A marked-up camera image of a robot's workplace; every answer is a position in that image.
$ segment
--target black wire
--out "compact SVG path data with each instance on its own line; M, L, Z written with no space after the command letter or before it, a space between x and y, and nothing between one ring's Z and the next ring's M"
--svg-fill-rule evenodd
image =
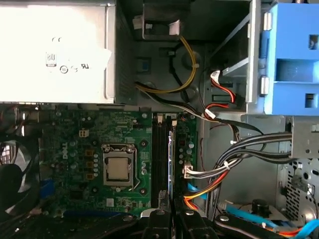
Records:
M171 73L171 75L173 75L174 79L176 80L176 82L179 84L179 86L182 86L183 83L182 81L180 80L177 72L176 72L176 69L174 67L174 57L176 55L176 50L174 51L174 55L173 56L169 56L169 59L168 59L168 71ZM188 94L187 94L187 91L186 90L183 90L181 92L181 97L183 99L183 101L185 101L186 103L190 102L189 100L189 97L188 97Z
M202 79L202 76L203 76L203 73L206 70L207 70L207 68L205 68L204 70L201 71L201 73L199 75L199 79L198 79L198 97L199 97L200 104L201 104L201 106L203 107L204 110L206 109L206 106L205 106L205 103L204 103L203 96L201 94L201 82L205 81L205 77L203 77L203 79Z
M177 101L166 100L166 99L163 99L163 98L157 96L156 94L150 93L150 92L147 92L147 94L150 95L152 98L154 98L155 100L157 100L158 102L160 102L162 104L170 104L170 105L182 106L182 107L187 108L188 110L192 111L194 114L200 115L200 112L198 112L194 107L192 107L189 104L182 103L182 102L177 102Z
M277 139L278 137L282 136L282 141L283 140L291 140L291 133L273 133L273 134L266 134L266 135L258 135L258 136L253 136L253 137L249 137L246 138L234 145L232 145L226 152L224 152L221 157L218 159L214 169L218 168L218 166L220 166L224 160L226 160L227 158L225 158L225 156L227 154L229 154L231 151L235 151L237 149L241 149L241 148L245 148L247 146L252 146L254 144L267 144L272 142L272 140ZM235 166L238 165L241 162L241 160L238 160L237 163L235 163ZM212 177L209 180L209 185L216 179L216 177ZM205 213L207 215L207 217L209 216L209 207L210 207L210 201L211 199L214 199L212 202L212 206L213 206L213 215L212 215L212 219L214 219L215 214L216 214L216 208L217 208L217 202L219 199L219 193L220 193L220 186L221 184L218 185L218 187L211 191L210 193L207 194L207 200L206 200L206 207L205 207Z

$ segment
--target white connector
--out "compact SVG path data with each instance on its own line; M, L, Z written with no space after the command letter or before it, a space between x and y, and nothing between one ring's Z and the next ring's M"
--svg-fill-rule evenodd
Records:
M190 164L190 162L185 162L184 163L184 168L182 170L182 173L184 174L184 178L188 179L191 178L189 174L187 174L187 169L193 170L193 165Z
M79 137L80 138L86 138L88 136L89 136L89 130L88 129L79 130Z

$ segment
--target wire connector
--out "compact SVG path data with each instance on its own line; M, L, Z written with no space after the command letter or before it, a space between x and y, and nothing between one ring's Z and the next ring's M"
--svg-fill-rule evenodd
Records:
M184 174L184 178L185 179L188 179L188 178L191 178L190 175L188 174L187 170L193 170L193 165L191 165L190 162L185 162L184 163L184 168L182 170L182 173Z
M205 113L208 114L208 116L211 117L212 119L216 118L216 115L209 109L205 109Z

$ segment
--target mounting hole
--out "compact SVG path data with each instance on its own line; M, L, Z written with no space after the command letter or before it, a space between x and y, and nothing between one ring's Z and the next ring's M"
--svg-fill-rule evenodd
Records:
M311 171L311 173L313 173L315 176L319 176L319 171L317 171L317 170L315 170L315 169L313 169L313 170Z
M308 175L308 173L304 173L304 179L309 179L309 175Z

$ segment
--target red wire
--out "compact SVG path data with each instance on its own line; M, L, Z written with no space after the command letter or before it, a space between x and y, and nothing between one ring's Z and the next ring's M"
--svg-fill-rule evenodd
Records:
M206 106L206 109L209 110L210 108L212 107L221 107L221 108L229 108L229 106L227 104L218 104L218 103L211 103L209 104L208 106ZM207 118L207 119L211 119L213 120L206 112L204 112L204 116Z
M210 81L211 81L211 84L214 87L220 88L222 91L224 91L224 92L226 92L226 93L228 93L230 95L230 98L231 98L230 102L231 103L235 102L235 94L231 90L229 90L229 89L227 89L225 87L222 87L221 85L217 84L213 79L210 79Z

